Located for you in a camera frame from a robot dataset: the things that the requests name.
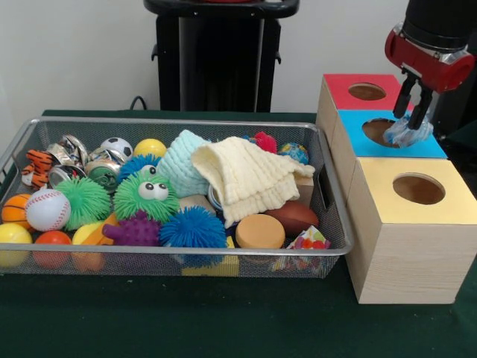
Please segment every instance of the cartoon eyes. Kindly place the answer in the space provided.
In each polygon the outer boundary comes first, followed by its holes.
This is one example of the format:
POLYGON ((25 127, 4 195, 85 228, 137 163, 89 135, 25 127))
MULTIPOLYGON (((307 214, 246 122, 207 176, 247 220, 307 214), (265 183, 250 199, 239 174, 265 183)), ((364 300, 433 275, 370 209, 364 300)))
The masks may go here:
POLYGON ((156 175, 156 172, 155 166, 143 166, 141 169, 142 174, 156 175))
POLYGON ((145 200, 165 200, 169 196, 169 189, 164 184, 142 183, 138 192, 145 200))

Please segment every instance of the plush tiger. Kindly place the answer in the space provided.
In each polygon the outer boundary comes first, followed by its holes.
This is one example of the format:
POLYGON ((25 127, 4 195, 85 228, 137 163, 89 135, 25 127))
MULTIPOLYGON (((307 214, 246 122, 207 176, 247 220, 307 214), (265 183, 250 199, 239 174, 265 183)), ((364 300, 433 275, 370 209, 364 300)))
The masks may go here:
POLYGON ((22 182, 24 185, 32 186, 35 190, 40 190, 48 186, 48 172, 53 166, 53 156, 46 151, 30 150, 27 158, 30 165, 22 170, 22 182))

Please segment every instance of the stacked boxes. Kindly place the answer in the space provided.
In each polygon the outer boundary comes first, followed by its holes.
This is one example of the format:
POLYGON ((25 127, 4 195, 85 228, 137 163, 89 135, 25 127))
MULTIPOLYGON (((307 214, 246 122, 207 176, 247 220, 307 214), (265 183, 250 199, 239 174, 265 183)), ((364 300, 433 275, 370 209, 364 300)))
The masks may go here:
POLYGON ((384 142, 397 93, 389 75, 323 80, 317 125, 355 231, 348 268, 359 303, 449 304, 477 253, 477 201, 433 137, 407 148, 384 142), (354 81, 386 95, 350 100, 354 81))

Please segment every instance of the knit cloth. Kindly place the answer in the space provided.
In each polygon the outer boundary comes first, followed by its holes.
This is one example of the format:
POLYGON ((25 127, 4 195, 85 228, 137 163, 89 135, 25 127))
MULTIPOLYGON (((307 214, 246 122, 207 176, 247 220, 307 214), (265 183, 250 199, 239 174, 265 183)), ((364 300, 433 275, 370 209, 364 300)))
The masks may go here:
POLYGON ((157 165, 157 173, 171 181, 179 198, 207 194, 209 183, 191 163, 191 154, 201 145, 208 142, 184 130, 172 142, 164 157, 157 165))
POLYGON ((201 146, 192 155, 192 164, 217 192, 225 227, 298 199, 295 175, 310 178, 315 172, 312 166, 234 136, 201 146))

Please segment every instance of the blue top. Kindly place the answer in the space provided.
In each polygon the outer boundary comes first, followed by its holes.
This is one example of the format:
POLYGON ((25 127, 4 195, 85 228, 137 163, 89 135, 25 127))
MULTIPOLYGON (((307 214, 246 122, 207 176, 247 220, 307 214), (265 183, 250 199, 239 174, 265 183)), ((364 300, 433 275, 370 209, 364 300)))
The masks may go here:
POLYGON ((390 110, 339 110, 339 115, 357 157, 447 158, 434 136, 406 148, 385 147, 369 139, 363 124, 373 119, 396 121, 390 110))

